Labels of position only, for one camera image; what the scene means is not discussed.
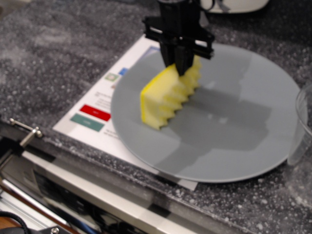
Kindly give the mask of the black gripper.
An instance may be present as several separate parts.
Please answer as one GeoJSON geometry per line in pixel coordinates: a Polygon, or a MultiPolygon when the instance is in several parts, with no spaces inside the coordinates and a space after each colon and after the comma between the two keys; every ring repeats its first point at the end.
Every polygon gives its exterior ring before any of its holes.
{"type": "Polygon", "coordinates": [[[199,0],[159,0],[159,16],[143,19],[146,38],[159,42],[166,67],[175,64],[179,76],[192,67],[194,55],[210,59],[214,35],[201,27],[199,0]]]}

